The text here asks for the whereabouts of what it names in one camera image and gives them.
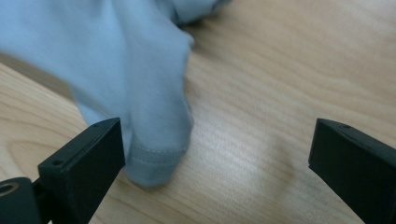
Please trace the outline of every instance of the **fabric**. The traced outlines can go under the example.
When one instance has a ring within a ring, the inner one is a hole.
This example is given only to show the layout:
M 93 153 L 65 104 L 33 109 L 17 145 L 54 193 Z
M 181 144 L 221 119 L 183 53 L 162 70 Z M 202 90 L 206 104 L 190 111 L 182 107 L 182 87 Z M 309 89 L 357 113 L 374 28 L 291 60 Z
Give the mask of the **fabric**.
M 88 124 L 120 117 L 126 166 L 142 186 L 167 182 L 189 146 L 183 93 L 193 39 L 178 25 L 219 0 L 2 0 L 0 51 L 69 83 Z

